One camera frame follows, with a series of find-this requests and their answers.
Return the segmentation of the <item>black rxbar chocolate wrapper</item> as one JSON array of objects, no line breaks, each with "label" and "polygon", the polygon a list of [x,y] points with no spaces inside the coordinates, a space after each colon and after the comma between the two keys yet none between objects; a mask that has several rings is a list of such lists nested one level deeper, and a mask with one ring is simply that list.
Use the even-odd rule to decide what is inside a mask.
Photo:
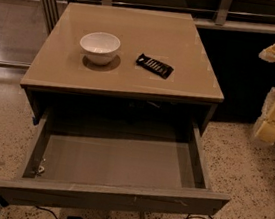
[{"label": "black rxbar chocolate wrapper", "polygon": [[141,54],[139,57],[137,57],[136,63],[151,73],[162,77],[162,79],[167,79],[174,71],[174,69],[168,64],[157,61],[156,59],[146,56],[145,54]]}]

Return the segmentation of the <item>open grey top drawer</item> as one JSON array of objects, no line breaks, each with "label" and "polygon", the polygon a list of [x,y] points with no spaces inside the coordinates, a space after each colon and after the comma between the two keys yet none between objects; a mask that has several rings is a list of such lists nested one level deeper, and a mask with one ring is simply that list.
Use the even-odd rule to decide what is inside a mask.
[{"label": "open grey top drawer", "polygon": [[191,120],[129,123],[51,108],[0,195],[24,206],[213,215],[230,199],[210,186],[200,137]]}]

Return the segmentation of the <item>white ceramic bowl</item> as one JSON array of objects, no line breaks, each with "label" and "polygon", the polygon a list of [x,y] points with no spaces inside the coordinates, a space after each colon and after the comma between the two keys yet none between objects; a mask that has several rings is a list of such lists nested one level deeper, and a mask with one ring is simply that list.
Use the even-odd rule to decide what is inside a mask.
[{"label": "white ceramic bowl", "polygon": [[93,32],[81,38],[80,46],[94,65],[105,66],[113,61],[121,43],[118,37],[111,33]]}]

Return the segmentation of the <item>tan top cabinet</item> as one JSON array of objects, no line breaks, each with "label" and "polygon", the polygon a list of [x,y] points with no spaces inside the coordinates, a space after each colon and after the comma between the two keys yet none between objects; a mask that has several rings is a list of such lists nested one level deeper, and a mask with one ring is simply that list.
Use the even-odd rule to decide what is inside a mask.
[{"label": "tan top cabinet", "polygon": [[[48,92],[100,94],[204,105],[197,114],[207,127],[224,100],[194,20],[189,14],[69,4],[21,79],[35,118],[52,100]],[[92,32],[112,33],[121,46],[111,64],[87,66],[80,40]],[[145,54],[171,66],[167,79],[137,65]]]}]

